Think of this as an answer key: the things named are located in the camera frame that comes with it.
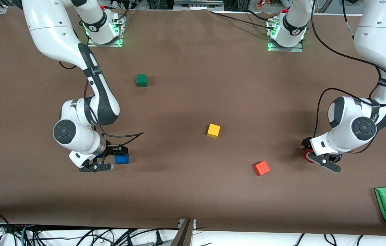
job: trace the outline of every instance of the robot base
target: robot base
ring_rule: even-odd
[[[113,15],[114,18],[118,18],[117,13],[113,12],[113,14],[114,14]],[[112,39],[112,41],[105,44],[99,44],[94,42],[88,36],[88,32],[87,32],[86,35],[88,36],[88,46],[89,47],[122,47],[125,27],[126,27],[126,16],[123,16],[121,19],[115,22],[112,27],[112,30],[116,33],[119,33],[119,35],[116,36],[114,39]]]
[[[294,47],[283,47],[279,45],[271,36],[275,35],[276,30],[279,28],[279,19],[277,16],[269,18],[266,21],[266,26],[273,27],[274,30],[267,30],[267,47],[268,51],[283,51],[283,52],[303,52],[304,49],[302,47],[302,40],[298,42],[298,44]]]

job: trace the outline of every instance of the yellow cube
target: yellow cube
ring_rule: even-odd
[[[207,136],[217,138],[217,136],[219,136],[219,131],[220,131],[220,126],[210,124],[210,127],[208,128]]]

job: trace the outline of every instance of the metal frame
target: metal frame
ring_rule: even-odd
[[[224,0],[174,0],[173,10],[224,11]]]
[[[186,219],[179,231],[176,233],[176,236],[170,246],[191,246],[194,226],[194,219]]]
[[[11,0],[0,0],[0,14],[5,14],[8,6],[13,6]]]
[[[316,6],[320,9],[318,9],[318,13],[325,13],[325,11],[327,11],[327,8],[330,6],[330,4],[332,3],[333,0],[327,0],[324,5],[322,5],[322,7],[319,7],[319,6]]]

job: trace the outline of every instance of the logo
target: logo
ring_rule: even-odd
[[[373,120],[373,121],[375,122],[375,121],[377,121],[378,117],[379,117],[379,115],[378,115],[378,114],[376,114],[376,115],[374,115],[374,116],[372,117],[372,119],[371,119],[371,120]]]

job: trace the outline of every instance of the green cube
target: green cube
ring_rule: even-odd
[[[137,74],[136,81],[138,87],[147,87],[147,75]]]

